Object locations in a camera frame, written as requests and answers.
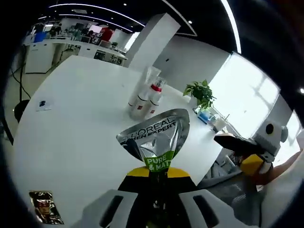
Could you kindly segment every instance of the round white table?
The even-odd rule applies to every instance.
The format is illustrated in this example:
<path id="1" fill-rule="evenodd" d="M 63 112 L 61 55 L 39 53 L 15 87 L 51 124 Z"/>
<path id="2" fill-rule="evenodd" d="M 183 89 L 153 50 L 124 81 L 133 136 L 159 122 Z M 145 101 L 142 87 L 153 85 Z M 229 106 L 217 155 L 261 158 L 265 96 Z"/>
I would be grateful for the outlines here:
<path id="1" fill-rule="evenodd" d="M 71 56 L 43 82 L 29 102 L 17 129 L 10 167 L 17 190 L 34 213 L 29 191 L 51 191 L 58 212 L 70 227 L 84 207 L 144 163 L 116 140 L 137 124 L 126 113 L 140 73 L 111 63 Z M 188 172 L 195 184 L 207 173 L 222 147 L 214 133 L 188 106 L 182 93 L 163 89 L 156 114 L 185 108 L 190 116 L 188 138 L 171 166 Z M 41 100 L 51 110 L 37 112 Z"/>

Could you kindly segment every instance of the office desk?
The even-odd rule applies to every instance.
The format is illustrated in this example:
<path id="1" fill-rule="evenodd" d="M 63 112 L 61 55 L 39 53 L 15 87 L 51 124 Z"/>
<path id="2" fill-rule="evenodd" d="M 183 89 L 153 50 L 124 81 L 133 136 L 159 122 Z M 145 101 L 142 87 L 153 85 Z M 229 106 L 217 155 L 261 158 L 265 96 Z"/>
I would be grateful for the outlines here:
<path id="1" fill-rule="evenodd" d="M 46 73 L 53 64 L 59 62 L 61 53 L 68 46 L 74 45 L 80 47 L 79 56 L 94 58 L 111 62 L 117 65 L 124 65 L 127 59 L 123 54 L 94 44 L 88 44 L 81 41 L 70 39 L 46 39 L 38 43 L 25 43 L 28 46 L 26 58 L 25 73 Z"/>
<path id="2" fill-rule="evenodd" d="M 19 123 L 9 168 L 32 212 L 29 191 L 52 191 L 65 223 L 58 227 L 69 227 L 85 206 L 117 189 L 130 170 L 144 166 L 116 140 L 137 124 L 125 109 L 139 78 L 140 73 L 122 66 L 70 56 L 42 83 Z M 180 91 L 166 86 L 163 92 L 156 114 L 185 108 L 190 116 L 188 138 L 171 166 L 185 170 L 198 184 L 221 146 Z M 36 112 L 43 99 L 53 103 L 52 109 Z"/>

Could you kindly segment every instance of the red shirt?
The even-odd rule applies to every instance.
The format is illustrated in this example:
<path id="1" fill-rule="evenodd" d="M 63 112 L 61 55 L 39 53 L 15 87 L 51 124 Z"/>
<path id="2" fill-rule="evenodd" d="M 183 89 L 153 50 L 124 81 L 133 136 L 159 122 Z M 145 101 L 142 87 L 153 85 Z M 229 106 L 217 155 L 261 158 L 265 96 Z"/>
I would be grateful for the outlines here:
<path id="1" fill-rule="evenodd" d="M 101 40 L 109 42 L 109 40 L 111 39 L 112 35 L 113 35 L 113 31 L 110 30 L 109 28 L 105 28 L 104 33 L 101 36 Z"/>

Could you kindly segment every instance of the green plant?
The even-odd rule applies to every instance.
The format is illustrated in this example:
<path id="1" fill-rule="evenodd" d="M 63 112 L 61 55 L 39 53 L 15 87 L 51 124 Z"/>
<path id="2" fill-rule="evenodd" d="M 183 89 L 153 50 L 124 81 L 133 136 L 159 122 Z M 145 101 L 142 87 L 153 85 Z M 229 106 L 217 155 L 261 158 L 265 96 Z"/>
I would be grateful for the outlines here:
<path id="1" fill-rule="evenodd" d="M 187 85 L 183 96 L 191 94 L 191 96 L 197 99 L 197 105 L 201 109 L 210 108 L 213 105 L 214 99 L 212 90 L 210 89 L 206 80 L 203 82 L 193 82 L 193 85 Z"/>

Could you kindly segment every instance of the green label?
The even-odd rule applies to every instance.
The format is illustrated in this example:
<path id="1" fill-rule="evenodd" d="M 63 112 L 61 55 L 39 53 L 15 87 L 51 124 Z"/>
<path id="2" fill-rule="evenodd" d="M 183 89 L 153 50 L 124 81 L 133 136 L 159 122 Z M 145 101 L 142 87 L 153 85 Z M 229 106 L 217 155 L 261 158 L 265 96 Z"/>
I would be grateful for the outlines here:
<path id="1" fill-rule="evenodd" d="M 159 172 L 170 167 L 173 154 L 174 151 L 167 151 L 159 157 L 145 158 L 144 162 L 151 172 Z"/>

